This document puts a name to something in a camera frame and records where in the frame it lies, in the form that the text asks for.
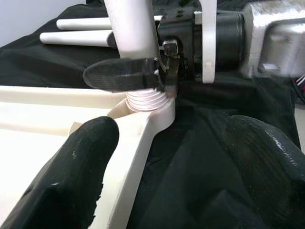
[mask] white bracket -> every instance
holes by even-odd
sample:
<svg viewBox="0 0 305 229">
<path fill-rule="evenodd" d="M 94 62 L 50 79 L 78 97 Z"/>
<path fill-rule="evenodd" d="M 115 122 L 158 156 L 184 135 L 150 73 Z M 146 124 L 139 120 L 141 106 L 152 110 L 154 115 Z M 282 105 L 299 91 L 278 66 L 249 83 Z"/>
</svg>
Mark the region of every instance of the white bracket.
<svg viewBox="0 0 305 229">
<path fill-rule="evenodd" d="M 213 83 L 216 62 L 217 0 L 199 0 L 202 8 L 202 82 Z"/>
</svg>

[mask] white threaded knob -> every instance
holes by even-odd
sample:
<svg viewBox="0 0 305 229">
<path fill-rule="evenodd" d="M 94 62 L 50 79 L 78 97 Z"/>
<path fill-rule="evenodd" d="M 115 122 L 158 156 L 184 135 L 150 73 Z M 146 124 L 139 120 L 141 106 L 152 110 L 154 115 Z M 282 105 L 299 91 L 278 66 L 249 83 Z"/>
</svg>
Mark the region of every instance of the white threaded knob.
<svg viewBox="0 0 305 229">
<path fill-rule="evenodd" d="M 155 89 L 128 92 L 126 97 L 128 108 L 135 112 L 157 110 L 169 100 L 164 92 Z"/>
</svg>

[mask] black fabric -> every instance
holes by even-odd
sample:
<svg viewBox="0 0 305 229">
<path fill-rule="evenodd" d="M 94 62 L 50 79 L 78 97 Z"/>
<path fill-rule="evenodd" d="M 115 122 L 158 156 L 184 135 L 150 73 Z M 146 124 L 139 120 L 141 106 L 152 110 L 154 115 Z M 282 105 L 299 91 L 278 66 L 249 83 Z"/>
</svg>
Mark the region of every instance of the black fabric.
<svg viewBox="0 0 305 229">
<path fill-rule="evenodd" d="M 219 0 L 222 10 L 248 1 Z M 154 0 L 155 13 L 196 1 Z M 0 48 L 0 84 L 88 88 L 89 65 L 119 57 L 108 48 L 43 45 L 39 34 L 59 31 L 59 18 L 105 17 L 97 5 L 69 7 L 33 34 Z M 179 85 L 175 122 L 152 143 L 132 209 L 129 229 L 266 228 L 222 140 L 227 117 L 246 115 L 281 129 L 300 147 L 295 93 L 286 79 L 243 79 L 219 73 L 212 85 Z"/>
</svg>

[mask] white wall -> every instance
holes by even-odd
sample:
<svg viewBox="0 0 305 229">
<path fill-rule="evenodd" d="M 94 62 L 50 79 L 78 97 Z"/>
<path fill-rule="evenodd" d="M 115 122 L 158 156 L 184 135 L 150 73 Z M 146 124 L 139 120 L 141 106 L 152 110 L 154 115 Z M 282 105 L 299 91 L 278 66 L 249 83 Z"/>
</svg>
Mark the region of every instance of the white wall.
<svg viewBox="0 0 305 229">
<path fill-rule="evenodd" d="M 67 7 L 86 0 L 0 0 L 0 47 L 33 33 Z"/>
</svg>

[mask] wrinkled black cloth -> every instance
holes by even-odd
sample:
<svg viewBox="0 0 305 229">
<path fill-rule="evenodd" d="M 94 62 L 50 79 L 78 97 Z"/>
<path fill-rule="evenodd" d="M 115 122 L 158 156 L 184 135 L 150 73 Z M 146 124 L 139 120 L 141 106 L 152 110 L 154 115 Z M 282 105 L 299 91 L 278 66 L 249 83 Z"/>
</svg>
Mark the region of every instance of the wrinkled black cloth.
<svg viewBox="0 0 305 229">
<path fill-rule="evenodd" d="M 248 1 L 219 0 L 222 10 Z M 196 1 L 154 0 L 155 14 Z M 0 85 L 88 88 L 82 73 L 111 58 L 110 48 L 44 45 L 41 32 L 59 31 L 57 19 L 106 17 L 103 3 L 69 7 L 33 34 L 0 48 Z M 228 156 L 227 117 L 246 115 L 281 129 L 300 147 L 295 93 L 289 80 L 243 79 L 218 73 L 215 84 L 181 83 L 176 119 L 152 143 L 129 219 L 129 229 L 266 228 Z"/>
</svg>

